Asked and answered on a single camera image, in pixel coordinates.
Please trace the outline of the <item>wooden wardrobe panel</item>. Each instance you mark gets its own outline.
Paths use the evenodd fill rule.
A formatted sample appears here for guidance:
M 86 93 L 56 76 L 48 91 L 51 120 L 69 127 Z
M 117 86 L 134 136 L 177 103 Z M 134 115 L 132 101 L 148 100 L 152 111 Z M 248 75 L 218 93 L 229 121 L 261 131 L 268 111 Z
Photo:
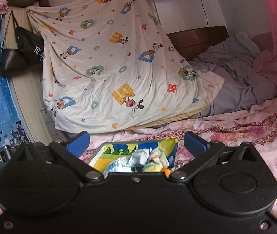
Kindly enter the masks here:
M 19 26 L 29 31 L 32 31 L 32 28 L 25 9 L 9 7 L 1 25 L 2 33 L 4 34 L 6 31 L 4 48 L 17 49 L 13 19 L 12 17 L 9 19 L 11 11 L 13 11 Z M 42 66 L 38 65 L 10 77 L 8 82 L 28 138 L 32 142 L 42 142 L 48 145 L 61 137 L 43 103 L 41 80 Z

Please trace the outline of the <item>Mickey Mouse print pillow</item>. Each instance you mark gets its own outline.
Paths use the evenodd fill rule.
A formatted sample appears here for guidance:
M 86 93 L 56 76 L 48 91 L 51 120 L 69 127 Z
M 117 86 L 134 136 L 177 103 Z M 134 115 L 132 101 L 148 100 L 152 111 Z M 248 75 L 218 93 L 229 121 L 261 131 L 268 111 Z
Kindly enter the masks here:
M 26 9 L 44 39 L 43 101 L 57 130 L 110 133 L 189 117 L 224 80 L 194 69 L 145 0 L 78 0 Z

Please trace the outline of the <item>white quilted cloth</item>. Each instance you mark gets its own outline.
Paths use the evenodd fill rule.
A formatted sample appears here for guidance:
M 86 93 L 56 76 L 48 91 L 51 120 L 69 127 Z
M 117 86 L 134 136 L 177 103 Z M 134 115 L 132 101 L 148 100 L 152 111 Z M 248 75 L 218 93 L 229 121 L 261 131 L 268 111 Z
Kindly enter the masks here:
M 114 173 L 132 173 L 133 168 L 142 168 L 149 158 L 151 148 L 143 148 L 132 153 L 130 156 L 120 157 L 109 163 L 104 172 L 104 178 L 107 178 L 110 172 Z

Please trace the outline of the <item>colourful patterned cloth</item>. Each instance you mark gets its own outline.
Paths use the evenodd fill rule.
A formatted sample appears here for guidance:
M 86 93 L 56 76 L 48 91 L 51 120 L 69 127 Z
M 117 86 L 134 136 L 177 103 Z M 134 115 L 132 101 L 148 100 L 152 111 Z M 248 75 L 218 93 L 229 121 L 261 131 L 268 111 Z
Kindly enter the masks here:
M 148 159 L 146 164 L 143 166 L 143 172 L 161 172 L 163 170 L 168 169 L 169 161 L 167 160 L 164 152 L 159 148 L 154 148 Z

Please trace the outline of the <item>grey crumpled blanket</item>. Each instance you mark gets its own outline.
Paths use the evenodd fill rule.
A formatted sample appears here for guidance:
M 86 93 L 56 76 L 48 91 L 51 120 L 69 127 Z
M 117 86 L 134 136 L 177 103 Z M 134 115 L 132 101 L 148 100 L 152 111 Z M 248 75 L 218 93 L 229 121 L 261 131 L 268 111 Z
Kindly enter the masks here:
M 211 71 L 224 79 L 213 103 L 191 118 L 250 110 L 253 105 L 276 98 L 277 86 L 252 67 L 259 54 L 258 46 L 245 33 L 238 33 L 189 61 L 195 70 Z

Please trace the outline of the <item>pink floral bed sheet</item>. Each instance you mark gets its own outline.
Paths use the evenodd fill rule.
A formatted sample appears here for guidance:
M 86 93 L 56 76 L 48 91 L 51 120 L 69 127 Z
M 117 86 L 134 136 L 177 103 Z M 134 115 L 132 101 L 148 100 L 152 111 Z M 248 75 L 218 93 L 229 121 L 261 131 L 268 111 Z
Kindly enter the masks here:
M 105 142 L 154 141 L 175 137 L 179 141 L 175 164 L 180 168 L 193 159 L 184 147 L 183 137 L 187 131 L 194 132 L 206 141 L 220 141 L 226 146 L 253 143 L 277 180 L 277 98 L 254 105 L 250 110 L 176 121 L 156 129 L 140 128 L 91 135 L 90 145 L 80 159 L 87 162 Z M 277 200 L 271 212 L 277 218 Z

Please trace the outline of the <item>black fabric bag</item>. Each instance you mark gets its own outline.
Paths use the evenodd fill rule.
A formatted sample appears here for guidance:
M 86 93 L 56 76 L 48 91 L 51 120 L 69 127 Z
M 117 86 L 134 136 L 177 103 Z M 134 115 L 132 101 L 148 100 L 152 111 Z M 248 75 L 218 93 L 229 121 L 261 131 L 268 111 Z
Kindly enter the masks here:
M 29 66 L 38 65 L 43 62 L 44 39 L 19 26 L 14 13 L 11 12 L 15 39 L 21 56 Z

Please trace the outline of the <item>brown wooden headboard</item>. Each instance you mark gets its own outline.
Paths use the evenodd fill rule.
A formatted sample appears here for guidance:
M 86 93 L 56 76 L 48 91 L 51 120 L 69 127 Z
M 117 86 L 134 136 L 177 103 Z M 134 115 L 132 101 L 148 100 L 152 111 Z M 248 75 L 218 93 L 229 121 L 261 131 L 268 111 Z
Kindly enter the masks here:
M 224 25 L 179 31 L 169 33 L 167 36 L 173 47 L 186 61 L 193 60 L 209 47 L 217 45 L 229 37 Z

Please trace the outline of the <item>black leather handbag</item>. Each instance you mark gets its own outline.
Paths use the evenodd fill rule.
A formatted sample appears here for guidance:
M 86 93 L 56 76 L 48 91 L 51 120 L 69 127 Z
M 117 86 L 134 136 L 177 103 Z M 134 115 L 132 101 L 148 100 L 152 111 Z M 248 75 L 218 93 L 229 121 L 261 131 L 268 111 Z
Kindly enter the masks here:
M 11 11 L 9 15 L 9 20 L 10 19 L 13 19 L 15 40 L 18 48 L 4 48 L 7 35 L 6 30 L 2 42 L 2 52 L 0 58 L 0 76 L 4 78 L 17 75 L 31 66 L 31 62 L 26 55 L 26 44 L 28 43 L 26 29 L 19 26 L 13 11 Z

